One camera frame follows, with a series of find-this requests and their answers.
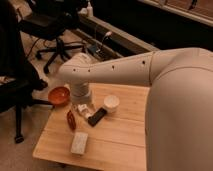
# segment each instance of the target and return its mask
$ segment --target chair base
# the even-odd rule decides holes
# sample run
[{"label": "chair base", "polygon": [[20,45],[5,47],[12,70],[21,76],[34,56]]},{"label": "chair base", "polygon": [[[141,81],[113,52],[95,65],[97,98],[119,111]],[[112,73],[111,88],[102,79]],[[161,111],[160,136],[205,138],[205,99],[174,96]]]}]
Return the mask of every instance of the chair base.
[{"label": "chair base", "polygon": [[[42,105],[52,105],[49,101],[39,100],[39,99],[32,99],[32,101],[29,103],[29,105],[34,104],[42,104]],[[16,136],[14,138],[15,143],[21,143],[24,141],[24,137],[21,133],[21,122],[22,122],[22,107],[19,105],[16,105]]]},{"label": "chair base", "polygon": [[49,73],[49,65],[55,60],[55,58],[60,55],[61,59],[63,61],[66,61],[66,59],[70,59],[69,54],[66,52],[67,50],[72,49],[79,49],[82,48],[82,51],[84,51],[84,45],[70,45],[66,46],[62,39],[56,38],[56,47],[50,47],[47,49],[41,49],[37,51],[36,58],[38,60],[42,59],[41,53],[48,53],[48,52],[54,52],[51,58],[47,61],[46,65],[43,68],[43,71],[45,74]]}]

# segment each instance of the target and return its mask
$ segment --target wooden table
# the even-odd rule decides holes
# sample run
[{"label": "wooden table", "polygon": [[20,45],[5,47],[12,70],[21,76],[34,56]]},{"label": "wooden table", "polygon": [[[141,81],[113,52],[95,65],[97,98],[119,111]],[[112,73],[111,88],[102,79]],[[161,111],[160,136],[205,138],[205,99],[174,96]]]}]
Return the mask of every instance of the wooden table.
[{"label": "wooden table", "polygon": [[76,131],[89,134],[85,154],[70,153],[74,133],[66,114],[71,104],[55,108],[35,147],[33,156],[70,165],[107,171],[145,171],[144,113],[148,88],[123,85],[91,84],[95,109],[106,95],[120,99],[116,113],[108,114],[91,127],[75,114]]}]

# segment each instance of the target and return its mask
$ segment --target orange object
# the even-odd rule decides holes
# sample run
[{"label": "orange object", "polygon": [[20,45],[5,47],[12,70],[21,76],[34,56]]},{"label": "orange object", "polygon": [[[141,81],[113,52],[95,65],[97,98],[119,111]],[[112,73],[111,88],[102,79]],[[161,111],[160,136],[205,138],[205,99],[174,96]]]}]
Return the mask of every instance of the orange object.
[{"label": "orange object", "polygon": [[54,106],[65,105],[70,100],[70,91],[66,87],[56,87],[49,92],[48,100]]}]

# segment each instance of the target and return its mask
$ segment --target chair wheel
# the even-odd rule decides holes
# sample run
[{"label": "chair wheel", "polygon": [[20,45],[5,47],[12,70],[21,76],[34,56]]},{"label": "chair wheel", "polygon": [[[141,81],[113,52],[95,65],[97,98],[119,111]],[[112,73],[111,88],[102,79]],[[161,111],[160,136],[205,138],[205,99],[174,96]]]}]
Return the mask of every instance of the chair wheel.
[{"label": "chair wheel", "polygon": [[15,143],[16,144],[21,143],[23,141],[24,141],[24,137],[22,135],[19,135],[19,136],[15,137]]},{"label": "chair wheel", "polygon": [[44,73],[49,74],[50,73],[49,69],[44,67]]},{"label": "chair wheel", "polygon": [[39,52],[36,53],[36,58],[37,58],[38,60],[41,59],[41,54],[40,54]]}]

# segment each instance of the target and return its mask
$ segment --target black office chair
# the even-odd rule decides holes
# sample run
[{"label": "black office chair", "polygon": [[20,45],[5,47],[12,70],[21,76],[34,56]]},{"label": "black office chair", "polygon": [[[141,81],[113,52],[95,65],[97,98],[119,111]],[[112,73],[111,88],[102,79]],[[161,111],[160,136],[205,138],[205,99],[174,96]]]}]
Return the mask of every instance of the black office chair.
[{"label": "black office chair", "polygon": [[22,109],[35,104],[52,105],[48,101],[34,99],[31,95],[33,89],[26,79],[16,79],[0,86],[0,113],[15,106],[16,135],[15,143],[24,141],[21,133]]},{"label": "black office chair", "polygon": [[54,52],[43,70],[49,73],[48,66],[60,55],[62,60],[70,58],[67,50],[82,48],[83,44],[66,45],[59,37],[66,29],[78,27],[78,10],[87,5],[86,0],[26,0],[32,12],[19,22],[21,31],[45,40],[56,40],[56,47],[38,50],[41,53]]},{"label": "black office chair", "polygon": [[33,90],[42,90],[47,83],[27,60],[18,30],[16,12],[9,1],[0,1],[0,113],[16,106],[15,142],[24,140],[21,134],[21,109],[34,104],[51,105],[35,100]]}]

